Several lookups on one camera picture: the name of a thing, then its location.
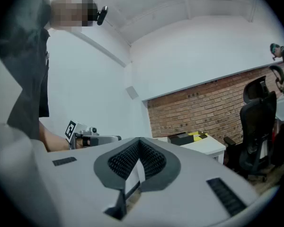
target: black mesh chair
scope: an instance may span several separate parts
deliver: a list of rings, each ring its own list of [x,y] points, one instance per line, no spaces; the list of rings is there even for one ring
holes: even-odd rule
[[[243,100],[245,103],[250,103],[256,98],[265,98],[268,96],[268,89],[265,83],[266,76],[257,78],[256,80],[249,82],[243,91]]]
[[[246,178],[248,175],[258,175],[266,180],[266,174],[261,173],[260,170],[270,164],[273,152],[272,129],[275,123],[275,112],[275,92],[269,93],[264,99],[254,99],[241,108],[243,143],[236,145],[229,137],[224,138],[228,144],[226,151],[229,155],[227,164],[229,168],[233,168]],[[260,159],[264,141],[267,142],[268,154]]]

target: black bag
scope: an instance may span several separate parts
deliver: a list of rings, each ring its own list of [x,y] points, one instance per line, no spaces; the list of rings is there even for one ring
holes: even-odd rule
[[[284,123],[280,127],[280,131],[275,137],[274,152],[271,157],[271,163],[280,166],[284,162]]]

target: chair armrest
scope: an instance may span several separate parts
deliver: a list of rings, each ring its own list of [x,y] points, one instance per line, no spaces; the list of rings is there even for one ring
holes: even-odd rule
[[[224,142],[226,144],[228,144],[228,146],[235,146],[236,145],[236,142],[234,142],[231,138],[229,137],[224,137]]]

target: brick wall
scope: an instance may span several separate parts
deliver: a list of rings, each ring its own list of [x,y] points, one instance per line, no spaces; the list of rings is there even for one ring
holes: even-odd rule
[[[224,144],[229,136],[242,142],[240,110],[247,83],[266,75],[269,91],[280,92],[268,67],[243,72],[148,101],[152,136],[166,137],[180,132],[206,131]]]

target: yellow object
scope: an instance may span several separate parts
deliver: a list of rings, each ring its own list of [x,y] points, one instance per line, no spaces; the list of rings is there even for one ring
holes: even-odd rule
[[[200,131],[192,132],[192,133],[189,133],[188,135],[193,135],[193,136],[194,136],[194,141],[202,140],[202,138],[200,137],[200,135],[206,135],[206,136],[208,136],[207,133],[204,134],[203,132],[200,132]]]

